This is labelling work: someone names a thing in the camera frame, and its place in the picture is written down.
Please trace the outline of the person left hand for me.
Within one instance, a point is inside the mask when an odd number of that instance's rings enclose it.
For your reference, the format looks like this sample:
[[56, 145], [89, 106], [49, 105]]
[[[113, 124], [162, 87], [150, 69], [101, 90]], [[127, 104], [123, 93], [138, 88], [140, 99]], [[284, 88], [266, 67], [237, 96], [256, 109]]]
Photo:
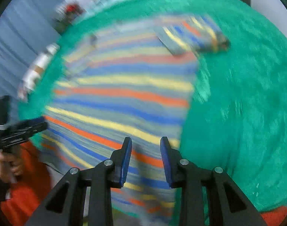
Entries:
[[23, 174], [24, 165], [20, 155], [0, 151], [0, 180], [10, 183]]

